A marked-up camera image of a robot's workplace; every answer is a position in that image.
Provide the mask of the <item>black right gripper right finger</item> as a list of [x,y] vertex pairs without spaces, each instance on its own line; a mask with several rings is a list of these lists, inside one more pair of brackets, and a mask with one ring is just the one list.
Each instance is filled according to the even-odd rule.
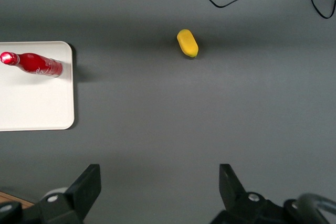
[[219,192],[225,209],[211,223],[286,223],[283,208],[245,191],[229,164],[219,166]]

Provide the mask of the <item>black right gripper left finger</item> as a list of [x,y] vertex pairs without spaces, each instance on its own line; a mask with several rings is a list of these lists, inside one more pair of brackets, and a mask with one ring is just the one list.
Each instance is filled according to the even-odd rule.
[[83,223],[100,192],[100,165],[91,164],[68,188],[53,190],[39,202],[41,223]]

